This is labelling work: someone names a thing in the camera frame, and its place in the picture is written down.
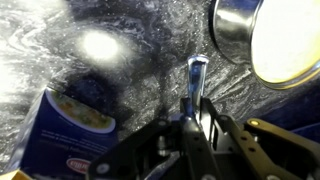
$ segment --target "clamp jaw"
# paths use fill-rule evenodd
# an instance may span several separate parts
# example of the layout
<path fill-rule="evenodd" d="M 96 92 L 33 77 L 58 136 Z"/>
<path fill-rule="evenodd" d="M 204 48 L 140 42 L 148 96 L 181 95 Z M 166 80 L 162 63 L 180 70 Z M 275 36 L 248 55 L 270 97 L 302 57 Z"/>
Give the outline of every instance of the clamp jaw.
<path fill-rule="evenodd" d="M 208 59 L 192 56 L 178 119 L 154 119 L 93 161 L 88 180 L 320 180 L 320 145 L 260 119 L 239 124 L 203 96 Z"/>

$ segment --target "black granite surface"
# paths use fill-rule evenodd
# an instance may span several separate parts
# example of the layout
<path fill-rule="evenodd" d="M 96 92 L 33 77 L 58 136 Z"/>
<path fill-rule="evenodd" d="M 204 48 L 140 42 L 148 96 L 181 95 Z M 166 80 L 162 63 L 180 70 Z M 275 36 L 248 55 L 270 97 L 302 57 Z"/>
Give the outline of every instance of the black granite surface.
<path fill-rule="evenodd" d="M 205 95 L 237 120 L 261 116 L 309 89 L 270 90 L 249 64 L 222 58 L 209 35 L 209 5 L 0 0 L 0 169 L 32 101 L 48 84 L 115 117 L 121 139 L 155 116 L 178 111 L 193 54 L 210 57 Z"/>

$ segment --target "pasta box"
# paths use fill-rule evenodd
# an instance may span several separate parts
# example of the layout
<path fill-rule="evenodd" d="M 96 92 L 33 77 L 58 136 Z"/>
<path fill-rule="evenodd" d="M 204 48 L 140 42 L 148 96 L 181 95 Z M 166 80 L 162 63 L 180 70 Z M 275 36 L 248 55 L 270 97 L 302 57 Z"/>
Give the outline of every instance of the pasta box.
<path fill-rule="evenodd" d="M 113 118 L 46 88 L 26 116 L 6 171 L 83 180 L 90 161 L 118 142 L 115 125 Z"/>

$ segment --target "barilla logo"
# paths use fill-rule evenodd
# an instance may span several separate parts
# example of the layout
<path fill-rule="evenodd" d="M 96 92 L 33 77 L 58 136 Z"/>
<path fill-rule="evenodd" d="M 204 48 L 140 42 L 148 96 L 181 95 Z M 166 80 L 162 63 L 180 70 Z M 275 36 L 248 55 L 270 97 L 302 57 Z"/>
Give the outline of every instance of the barilla logo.
<path fill-rule="evenodd" d="M 67 160 L 67 166 L 81 174 L 85 174 L 87 172 L 87 169 L 89 167 L 90 162 L 86 161 L 84 159 L 79 158 L 71 158 Z"/>

